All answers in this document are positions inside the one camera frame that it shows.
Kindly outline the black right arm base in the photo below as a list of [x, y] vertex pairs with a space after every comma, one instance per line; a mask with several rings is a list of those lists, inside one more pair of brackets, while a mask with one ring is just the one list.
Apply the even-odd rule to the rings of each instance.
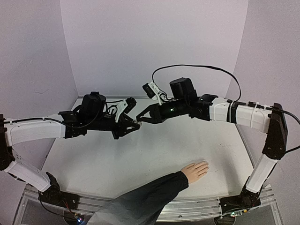
[[260, 206], [260, 193], [261, 190], [257, 193], [253, 193], [244, 187], [239, 195], [222, 197], [219, 203], [221, 214], [227, 215], [232, 212], [249, 210], [253, 207]]

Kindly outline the dark sleeved forearm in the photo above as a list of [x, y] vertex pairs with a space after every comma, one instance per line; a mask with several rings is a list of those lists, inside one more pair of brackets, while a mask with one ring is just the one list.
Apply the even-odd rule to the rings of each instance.
[[168, 174], [106, 203], [87, 224], [153, 225], [162, 209], [186, 188], [182, 172]]

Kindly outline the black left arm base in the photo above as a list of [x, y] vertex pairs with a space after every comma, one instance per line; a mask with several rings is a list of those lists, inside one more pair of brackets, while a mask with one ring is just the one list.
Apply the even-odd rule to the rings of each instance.
[[76, 210], [79, 203], [79, 195], [61, 191], [56, 178], [49, 172], [46, 172], [46, 175], [50, 179], [50, 187], [46, 191], [40, 192], [38, 199], [43, 203]]

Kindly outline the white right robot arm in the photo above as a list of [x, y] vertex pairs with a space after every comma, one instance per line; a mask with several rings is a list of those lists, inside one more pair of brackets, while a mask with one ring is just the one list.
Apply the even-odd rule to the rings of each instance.
[[204, 94], [198, 96], [189, 78], [170, 82], [173, 100], [154, 83], [143, 85], [148, 98], [157, 101], [137, 115], [137, 120], [160, 124], [167, 119], [188, 115], [192, 119], [234, 124], [250, 152], [257, 158], [245, 189], [258, 193], [278, 161], [286, 153], [288, 129], [280, 104], [261, 105]]

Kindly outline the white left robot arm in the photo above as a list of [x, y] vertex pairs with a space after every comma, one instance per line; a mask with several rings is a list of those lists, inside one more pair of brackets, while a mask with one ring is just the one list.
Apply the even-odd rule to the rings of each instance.
[[118, 140], [140, 129], [141, 124], [128, 116], [135, 106], [136, 100], [132, 97], [108, 102], [105, 96], [91, 92], [73, 110], [50, 117], [7, 120], [1, 116], [0, 169], [35, 187], [52, 204], [58, 205], [63, 201], [63, 193], [56, 178], [25, 162], [13, 146], [48, 138], [75, 138], [86, 135], [89, 130], [111, 132]]

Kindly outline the mannequin hand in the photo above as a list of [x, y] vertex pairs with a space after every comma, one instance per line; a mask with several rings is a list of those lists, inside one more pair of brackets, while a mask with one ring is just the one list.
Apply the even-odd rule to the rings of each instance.
[[181, 169], [181, 172], [186, 176], [188, 183], [194, 183], [207, 174], [209, 163], [202, 161], [200, 163], [192, 163]]

